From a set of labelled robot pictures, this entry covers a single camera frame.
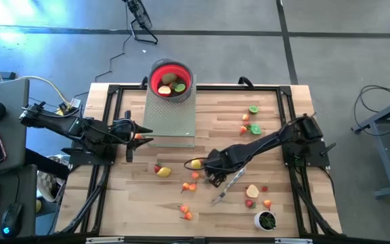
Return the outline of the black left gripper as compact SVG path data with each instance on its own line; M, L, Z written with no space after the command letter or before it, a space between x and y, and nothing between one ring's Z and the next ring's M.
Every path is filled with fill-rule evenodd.
M133 162L133 152L136 148L153 141L153 138L135 138L135 134L152 133L151 129L135 125L131 120L131 111L125 111L122 119L113 121L113 132L126 144L126 162Z

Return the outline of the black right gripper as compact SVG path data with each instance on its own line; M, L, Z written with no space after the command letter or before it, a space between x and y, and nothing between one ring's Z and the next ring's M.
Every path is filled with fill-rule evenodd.
M216 187L219 187L227 180L228 174L237 170L238 167L228 159L227 155L213 149L204 160L204 172L207 175L204 183L213 185L216 175Z

